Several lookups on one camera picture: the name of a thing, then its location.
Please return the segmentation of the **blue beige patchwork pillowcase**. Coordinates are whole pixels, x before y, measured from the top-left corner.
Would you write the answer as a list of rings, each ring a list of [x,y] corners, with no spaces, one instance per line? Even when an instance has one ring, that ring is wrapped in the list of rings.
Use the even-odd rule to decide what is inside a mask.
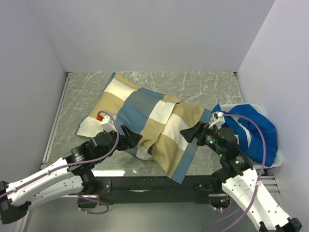
[[[199,105],[181,102],[178,98],[138,86],[113,73],[98,102],[79,124],[76,135],[94,137],[109,128],[105,123],[108,112],[118,126],[126,125],[142,139],[128,153],[146,161],[155,160],[166,175],[182,183],[197,151],[197,145],[188,143],[181,130],[192,128],[198,122],[209,123],[212,113]]]

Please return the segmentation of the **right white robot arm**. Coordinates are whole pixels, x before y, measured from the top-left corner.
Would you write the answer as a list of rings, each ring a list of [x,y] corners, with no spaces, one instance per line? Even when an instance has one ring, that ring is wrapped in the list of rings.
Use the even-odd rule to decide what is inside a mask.
[[[212,188],[226,193],[249,217],[259,232],[298,232],[302,224],[290,217],[275,201],[252,162],[238,149],[237,138],[230,128],[198,122],[180,131],[188,143],[208,146],[220,156],[222,168],[212,174]]]

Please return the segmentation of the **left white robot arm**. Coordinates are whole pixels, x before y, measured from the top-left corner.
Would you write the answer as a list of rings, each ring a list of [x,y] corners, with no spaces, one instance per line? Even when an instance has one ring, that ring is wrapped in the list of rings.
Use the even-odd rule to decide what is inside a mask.
[[[70,194],[91,194],[98,189],[92,172],[95,165],[114,151],[135,148],[142,135],[127,126],[124,132],[100,132],[89,141],[74,147],[50,166],[22,180],[0,183],[0,220],[11,224],[43,203]]]

